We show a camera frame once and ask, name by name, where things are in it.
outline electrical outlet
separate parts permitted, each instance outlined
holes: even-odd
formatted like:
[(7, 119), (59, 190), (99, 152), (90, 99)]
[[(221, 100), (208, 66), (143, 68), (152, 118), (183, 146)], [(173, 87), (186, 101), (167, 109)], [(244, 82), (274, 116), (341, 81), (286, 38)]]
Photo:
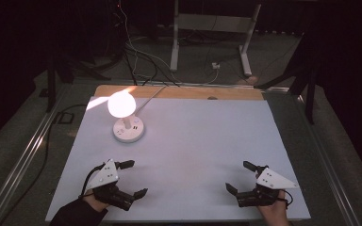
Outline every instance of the electrical outlet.
[(213, 62), (211, 63), (211, 66), (213, 67), (213, 69), (219, 69), (220, 68), (220, 63), (216, 63), (216, 62)]

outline hand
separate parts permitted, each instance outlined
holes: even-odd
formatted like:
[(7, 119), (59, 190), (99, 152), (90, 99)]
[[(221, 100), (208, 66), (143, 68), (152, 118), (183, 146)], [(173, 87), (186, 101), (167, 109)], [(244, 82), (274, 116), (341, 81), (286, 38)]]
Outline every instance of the hand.
[[(278, 198), (285, 198), (285, 191), (280, 190)], [(287, 219), (287, 203), (283, 201), (275, 201), (272, 205), (258, 206), (257, 209), (260, 211), (263, 218), (266, 220), (269, 226), (288, 226), (289, 222)]]
[(109, 207), (109, 204), (97, 201), (91, 189), (87, 190), (82, 200), (99, 213)]

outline lamp cord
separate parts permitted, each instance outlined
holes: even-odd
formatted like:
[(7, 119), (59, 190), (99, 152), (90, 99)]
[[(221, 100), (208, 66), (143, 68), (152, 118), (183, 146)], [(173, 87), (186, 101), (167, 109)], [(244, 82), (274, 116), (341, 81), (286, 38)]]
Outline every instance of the lamp cord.
[(143, 109), (148, 102), (152, 100), (152, 98), (156, 97), (163, 89), (166, 87), (161, 87), (158, 91), (156, 91), (148, 100), (146, 100), (140, 107), (138, 107), (137, 110), (135, 110), (134, 115), (137, 116), (137, 114), (140, 112), (141, 109)]

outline lamp base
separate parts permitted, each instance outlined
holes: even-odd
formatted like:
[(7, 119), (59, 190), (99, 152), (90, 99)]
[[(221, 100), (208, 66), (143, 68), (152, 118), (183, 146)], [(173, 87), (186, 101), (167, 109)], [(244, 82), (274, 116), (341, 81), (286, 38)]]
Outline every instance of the lamp base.
[(143, 121), (137, 116), (128, 116), (124, 119), (119, 119), (113, 126), (114, 137), (123, 143), (132, 143), (139, 140), (144, 130)]

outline desk lamp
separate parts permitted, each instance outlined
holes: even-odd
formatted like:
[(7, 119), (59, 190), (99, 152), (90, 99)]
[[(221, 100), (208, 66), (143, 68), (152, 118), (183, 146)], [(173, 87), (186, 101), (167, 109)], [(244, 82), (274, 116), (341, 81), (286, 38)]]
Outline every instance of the desk lamp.
[(136, 106), (134, 97), (126, 89), (113, 93), (107, 101), (110, 114), (119, 118), (114, 123), (113, 133), (120, 142), (135, 142), (143, 135), (143, 122), (133, 114)]

